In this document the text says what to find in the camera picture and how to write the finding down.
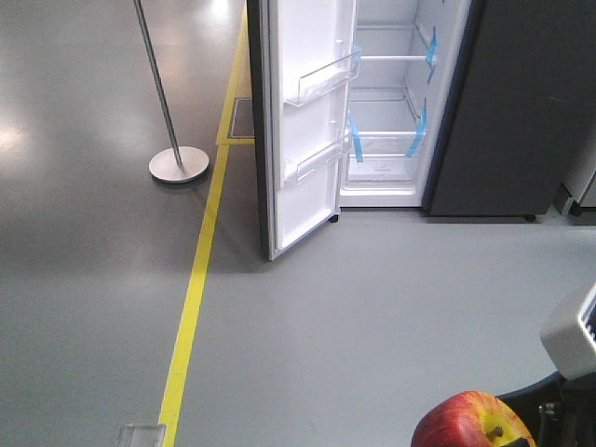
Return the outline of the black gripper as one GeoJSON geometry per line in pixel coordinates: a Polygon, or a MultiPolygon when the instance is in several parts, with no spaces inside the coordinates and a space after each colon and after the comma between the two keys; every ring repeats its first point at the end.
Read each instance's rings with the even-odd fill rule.
{"type": "Polygon", "coordinates": [[[538,446],[595,444],[595,374],[566,379],[554,372],[521,389],[501,394],[538,446]]]}

